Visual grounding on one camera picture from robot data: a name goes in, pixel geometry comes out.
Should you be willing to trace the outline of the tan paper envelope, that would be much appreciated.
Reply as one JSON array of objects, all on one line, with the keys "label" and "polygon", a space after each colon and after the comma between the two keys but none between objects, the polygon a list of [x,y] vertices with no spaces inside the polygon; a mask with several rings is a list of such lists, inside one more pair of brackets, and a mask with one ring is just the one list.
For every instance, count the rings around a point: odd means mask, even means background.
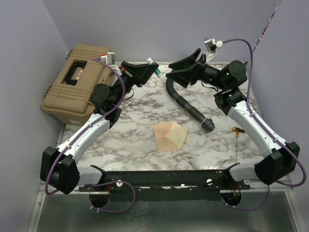
[{"label": "tan paper envelope", "polygon": [[187,130],[176,122],[153,125],[158,152],[167,152],[182,148],[187,136]]}]

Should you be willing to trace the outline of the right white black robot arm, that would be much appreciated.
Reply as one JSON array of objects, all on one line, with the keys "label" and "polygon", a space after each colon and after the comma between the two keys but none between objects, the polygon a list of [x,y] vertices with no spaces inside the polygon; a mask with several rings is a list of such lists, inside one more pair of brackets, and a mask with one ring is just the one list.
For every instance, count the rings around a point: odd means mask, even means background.
[{"label": "right white black robot arm", "polygon": [[219,70],[206,63],[206,55],[198,48],[190,56],[169,64],[169,68],[171,72],[166,77],[184,88],[197,81],[218,88],[220,91],[214,95],[217,107],[244,129],[263,156],[258,163],[231,167],[222,176],[225,188],[233,189],[242,180],[260,180],[271,185],[295,169],[299,145],[287,142],[269,126],[261,126],[261,117],[247,106],[247,98],[239,89],[247,81],[243,62],[234,60]]}]

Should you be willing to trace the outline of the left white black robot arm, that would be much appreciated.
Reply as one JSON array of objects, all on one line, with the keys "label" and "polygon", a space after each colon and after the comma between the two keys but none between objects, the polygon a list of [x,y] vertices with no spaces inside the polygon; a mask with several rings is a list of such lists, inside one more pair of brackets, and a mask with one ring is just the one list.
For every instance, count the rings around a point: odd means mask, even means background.
[{"label": "left white black robot arm", "polygon": [[108,64],[95,58],[95,62],[110,69],[116,82],[110,86],[95,85],[90,99],[95,109],[84,125],[67,141],[56,148],[47,147],[42,154],[40,179],[45,182],[45,193],[52,195],[57,191],[71,193],[77,186],[91,186],[100,191],[106,187],[104,171],[93,165],[79,168],[78,162],[85,151],[117,121],[122,109],[120,104],[134,86],[145,85],[159,65],[152,61],[144,64],[131,64],[123,61],[116,71]]}]

